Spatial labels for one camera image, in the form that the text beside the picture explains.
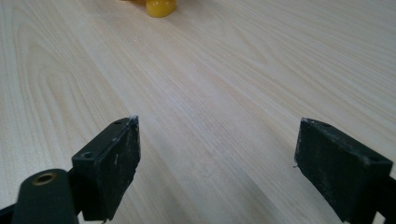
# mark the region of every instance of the table surface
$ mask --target table surface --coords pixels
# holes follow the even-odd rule
[[[341,223],[293,167],[302,117],[396,161],[393,0],[4,0],[0,68],[1,207],[130,115],[111,223]]]

